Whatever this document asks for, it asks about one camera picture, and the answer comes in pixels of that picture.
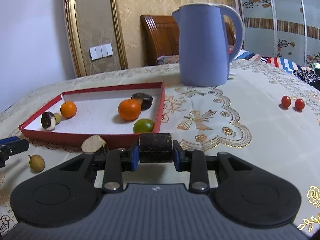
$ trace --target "red cardboard tray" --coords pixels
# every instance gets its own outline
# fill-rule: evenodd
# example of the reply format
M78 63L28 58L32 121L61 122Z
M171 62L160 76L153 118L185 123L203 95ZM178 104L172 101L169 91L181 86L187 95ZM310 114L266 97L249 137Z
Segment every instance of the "red cardboard tray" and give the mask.
M164 107L164 83L144 83L99 87L64 92L29 117L19 129L26 138L45 142L81 146L88 137L99 134L110 149L129 147L139 138L133 133L136 122L123 121L118 116L118 105L131 98L134 93L143 92L153 97L150 109L142 111L137 120L148 118L155 122L154 133L160 130ZM44 112L60 114L60 106L65 101L73 101L77 113L70 119L62 118L53 131L46 131L41 126Z

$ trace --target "white wall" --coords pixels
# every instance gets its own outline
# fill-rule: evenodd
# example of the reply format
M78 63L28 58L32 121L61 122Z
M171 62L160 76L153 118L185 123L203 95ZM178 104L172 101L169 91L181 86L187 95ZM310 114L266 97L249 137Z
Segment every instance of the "white wall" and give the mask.
M0 113L28 92L75 78L64 0L0 0Z

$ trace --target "kettle handle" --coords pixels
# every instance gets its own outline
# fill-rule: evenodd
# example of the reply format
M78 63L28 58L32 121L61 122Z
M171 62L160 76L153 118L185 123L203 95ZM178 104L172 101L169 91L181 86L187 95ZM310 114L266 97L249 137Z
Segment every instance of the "kettle handle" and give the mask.
M242 47L244 41L244 26L242 19L240 18L240 15L235 9L225 4L219 4L219 8L221 11L222 20L223 15L227 15L228 17L230 17L230 19L233 21L233 24L236 27L236 44L233 47L233 51L229 54L229 62L231 62L238 55Z

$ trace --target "ribbed gray surface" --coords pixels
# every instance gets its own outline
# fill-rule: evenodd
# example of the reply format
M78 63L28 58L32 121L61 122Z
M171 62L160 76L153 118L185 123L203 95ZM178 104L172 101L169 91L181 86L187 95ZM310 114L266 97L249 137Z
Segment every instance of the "ribbed gray surface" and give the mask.
M242 227L223 217L205 195L183 184L129 184L105 195L88 217L58 228L19 223L5 240L307 240L293 225L275 229Z

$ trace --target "cherry tomato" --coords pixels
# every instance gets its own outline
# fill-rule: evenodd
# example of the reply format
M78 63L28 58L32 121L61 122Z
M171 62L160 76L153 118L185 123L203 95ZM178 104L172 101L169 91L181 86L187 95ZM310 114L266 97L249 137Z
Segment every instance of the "cherry tomato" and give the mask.
M298 98L294 105L298 111L301 111L304 108L304 101L301 98Z
M288 96L284 96L281 99L281 105L283 108L289 108L289 106L291 105L291 99Z

